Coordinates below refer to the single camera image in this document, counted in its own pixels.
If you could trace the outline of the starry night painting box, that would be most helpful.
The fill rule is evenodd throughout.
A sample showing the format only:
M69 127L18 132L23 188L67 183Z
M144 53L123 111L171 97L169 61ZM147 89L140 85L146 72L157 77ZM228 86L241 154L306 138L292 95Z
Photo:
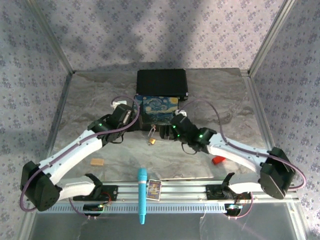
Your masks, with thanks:
M139 118L131 127L133 131L149 131L170 125L171 119L179 106L177 97L135 95L139 104Z

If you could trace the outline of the black rectangular case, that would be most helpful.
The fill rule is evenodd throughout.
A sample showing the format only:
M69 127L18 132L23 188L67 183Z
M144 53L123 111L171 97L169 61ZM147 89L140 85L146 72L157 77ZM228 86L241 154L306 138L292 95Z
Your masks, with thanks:
M138 70L136 94L140 96L175 97L185 101L189 96L186 70Z

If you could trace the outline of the playing card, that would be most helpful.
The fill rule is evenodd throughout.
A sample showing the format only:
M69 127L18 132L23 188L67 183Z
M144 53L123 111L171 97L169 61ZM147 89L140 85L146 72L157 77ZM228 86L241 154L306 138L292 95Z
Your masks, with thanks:
M162 181L150 179L148 182L146 198L152 201L160 201Z

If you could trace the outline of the cyan marker pen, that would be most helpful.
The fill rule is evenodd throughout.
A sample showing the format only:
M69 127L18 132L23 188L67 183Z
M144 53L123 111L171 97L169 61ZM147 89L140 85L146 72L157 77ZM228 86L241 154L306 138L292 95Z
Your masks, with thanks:
M137 174L138 182L138 215L141 225L145 224L147 214L147 169L140 168Z

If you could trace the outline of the small circuit board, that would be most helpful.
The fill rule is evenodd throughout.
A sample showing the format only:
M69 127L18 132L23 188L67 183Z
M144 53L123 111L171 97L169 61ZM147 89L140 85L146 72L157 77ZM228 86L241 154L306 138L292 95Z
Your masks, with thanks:
M224 208L226 210L225 215L230 217L238 217L242 211L243 205L239 203L226 203Z
M84 204L82 210L87 217L98 217L104 211L102 204Z

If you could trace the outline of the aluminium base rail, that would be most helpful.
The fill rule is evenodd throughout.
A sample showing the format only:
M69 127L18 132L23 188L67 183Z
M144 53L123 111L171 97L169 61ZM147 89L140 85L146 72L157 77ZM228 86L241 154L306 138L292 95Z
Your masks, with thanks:
M137 201L137 182L105 182L103 185L117 185L116 201ZM206 185L222 185L221 181L204 181L189 179L185 181L163 181L161 187L161 201L200 201L207 200Z

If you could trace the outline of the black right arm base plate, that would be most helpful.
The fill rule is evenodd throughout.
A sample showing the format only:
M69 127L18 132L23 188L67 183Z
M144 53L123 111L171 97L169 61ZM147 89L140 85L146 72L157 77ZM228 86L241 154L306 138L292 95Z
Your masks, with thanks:
M247 192L238 194L228 186L218 184L208 184L205 186L207 200L250 200L250 194Z

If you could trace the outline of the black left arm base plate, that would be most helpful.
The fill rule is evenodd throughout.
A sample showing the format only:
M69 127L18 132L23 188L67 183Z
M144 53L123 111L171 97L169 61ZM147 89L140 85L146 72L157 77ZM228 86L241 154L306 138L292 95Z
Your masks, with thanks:
M89 195L79 195L73 197L74 201L84 202L109 202L116 201L118 196L118 185L101 185L95 188Z

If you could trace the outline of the aluminium frame post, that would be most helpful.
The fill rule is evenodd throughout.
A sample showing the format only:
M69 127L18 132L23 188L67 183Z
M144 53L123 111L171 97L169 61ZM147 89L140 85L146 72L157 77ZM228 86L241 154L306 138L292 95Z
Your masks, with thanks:
M253 78L257 73L259 67L261 66L263 60L265 59L267 53L271 49L276 37L278 36L282 26L284 25L289 13L291 12L292 8L294 7L297 0L283 0L282 5L280 6L271 26L268 30L264 40L260 48L258 49L249 69L248 69L248 76Z
M24 0L35 20L37 21L39 27L41 28L45 38L47 39L49 45L51 46L54 54L57 56L58 60L67 71L69 75L73 75L75 71L73 70L71 64L69 63L67 56L65 55L54 31L50 27L50 24L45 17L43 11L38 5L36 0Z

